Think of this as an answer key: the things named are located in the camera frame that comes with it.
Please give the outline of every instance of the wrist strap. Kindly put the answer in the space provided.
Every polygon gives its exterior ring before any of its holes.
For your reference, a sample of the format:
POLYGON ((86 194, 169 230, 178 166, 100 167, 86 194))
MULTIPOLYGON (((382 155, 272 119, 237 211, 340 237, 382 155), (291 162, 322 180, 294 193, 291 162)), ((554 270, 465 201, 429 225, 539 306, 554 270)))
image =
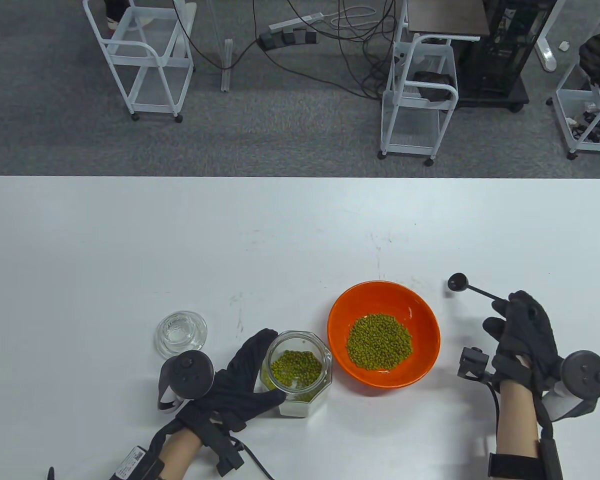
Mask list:
POLYGON ((524 366, 517 359, 496 353, 491 361, 491 365, 495 368, 499 377, 510 378, 532 392, 535 390, 533 370, 524 366))
POLYGON ((231 443, 229 437, 211 422, 208 413, 195 408, 191 402, 186 404, 186 414, 182 412, 183 409, 176 414, 176 418, 198 436, 202 445, 210 447, 218 455, 216 467, 220 477, 243 466, 245 460, 238 453, 238 449, 231 443))
POLYGON ((520 455, 490 454, 489 477, 517 480, 545 480, 542 460, 520 455))

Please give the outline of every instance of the green bean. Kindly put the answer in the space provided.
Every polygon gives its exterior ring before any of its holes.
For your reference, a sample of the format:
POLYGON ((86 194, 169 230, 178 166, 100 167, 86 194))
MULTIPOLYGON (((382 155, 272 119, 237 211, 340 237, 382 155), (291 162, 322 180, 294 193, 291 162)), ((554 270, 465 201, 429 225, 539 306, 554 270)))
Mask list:
POLYGON ((282 385, 302 390, 318 380, 323 364, 310 351, 285 350, 271 363, 271 373, 282 385))
POLYGON ((412 336, 395 317, 370 314, 355 322, 346 350, 360 368, 393 370, 412 354, 412 336))

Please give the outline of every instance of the white cable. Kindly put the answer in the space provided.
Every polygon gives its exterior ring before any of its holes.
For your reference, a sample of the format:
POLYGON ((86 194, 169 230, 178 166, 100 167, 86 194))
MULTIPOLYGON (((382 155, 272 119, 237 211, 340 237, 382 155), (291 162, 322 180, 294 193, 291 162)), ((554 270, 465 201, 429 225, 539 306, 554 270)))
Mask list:
POLYGON ((334 17, 330 19, 330 26, 334 30, 338 30, 338 25, 340 30, 359 30, 360 27, 365 25, 377 25, 377 20, 369 20, 368 22, 360 22, 360 23, 351 23, 351 19, 361 19, 364 17, 372 17, 378 13, 378 10, 368 5, 354 5, 348 6, 345 9, 341 9, 335 13, 326 14, 324 16, 325 19, 329 17, 334 17), (367 13, 357 13, 357 14, 348 14, 347 12, 350 10, 364 10, 367 13))

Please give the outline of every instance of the gray carpet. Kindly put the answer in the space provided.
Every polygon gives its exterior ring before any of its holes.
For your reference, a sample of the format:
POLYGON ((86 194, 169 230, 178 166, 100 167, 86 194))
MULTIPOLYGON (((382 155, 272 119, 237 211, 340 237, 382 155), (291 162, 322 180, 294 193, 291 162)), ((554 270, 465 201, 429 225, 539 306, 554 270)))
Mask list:
MULTIPOLYGON (((167 0, 153 0, 168 5, 167 0)), ((91 0, 106 29, 104 5, 91 0)), ((335 0, 293 0, 302 14, 337 10, 335 0)), ((371 5, 381 7, 378 0, 371 5)), ((249 0, 218 0, 218 18, 236 50, 253 38, 249 0)), ((257 0, 258 31, 293 18, 286 0, 257 0)), ((433 167, 413 157, 377 160, 380 106, 280 70, 257 48, 234 69, 230 93, 220 74, 194 55, 184 122, 143 114, 130 120, 79 0, 0 1, 0 174, 63 176, 319 176, 600 178, 600 155, 566 160, 545 99, 600 11, 600 0, 568 0, 549 41, 558 71, 533 55, 523 78, 522 112, 456 112, 433 167)), ((194 41, 213 55, 212 30, 198 2, 194 41)), ((378 41, 376 48, 384 48, 378 41)), ((367 64, 346 47, 355 73, 367 64)), ((352 89, 336 41, 276 51, 278 62, 352 89)), ((133 78, 124 72, 126 82, 133 78)))

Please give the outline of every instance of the forearm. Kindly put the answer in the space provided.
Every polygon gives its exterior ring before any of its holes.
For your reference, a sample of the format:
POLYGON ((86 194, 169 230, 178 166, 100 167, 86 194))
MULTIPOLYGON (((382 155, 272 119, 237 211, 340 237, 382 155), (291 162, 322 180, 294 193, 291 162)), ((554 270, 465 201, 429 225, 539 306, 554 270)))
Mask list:
POLYGON ((160 453, 160 460, 164 462, 160 477, 163 480, 182 480, 201 447, 198 436, 188 428, 172 435, 160 453))
POLYGON ((500 384, 500 418, 496 452, 538 457, 538 423, 533 394, 513 380, 500 384))

